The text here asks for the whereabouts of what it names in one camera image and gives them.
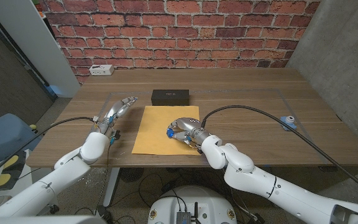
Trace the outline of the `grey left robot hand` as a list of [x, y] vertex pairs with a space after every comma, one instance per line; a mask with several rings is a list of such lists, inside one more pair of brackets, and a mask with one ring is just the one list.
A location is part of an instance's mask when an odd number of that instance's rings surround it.
[[121, 101], [115, 102], [111, 109], [105, 114], [104, 117], [96, 120], [95, 126], [92, 128], [93, 132], [101, 133], [111, 137], [113, 132], [113, 126], [116, 121], [123, 117], [127, 110], [137, 101], [137, 97], [130, 96], [122, 99]]

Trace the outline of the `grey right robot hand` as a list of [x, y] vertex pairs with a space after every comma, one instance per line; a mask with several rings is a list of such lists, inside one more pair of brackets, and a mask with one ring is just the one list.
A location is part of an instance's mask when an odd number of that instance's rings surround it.
[[201, 127], [201, 123], [194, 118], [178, 118], [167, 128], [167, 137], [182, 141], [192, 148], [197, 148], [201, 154], [203, 141], [210, 133]]

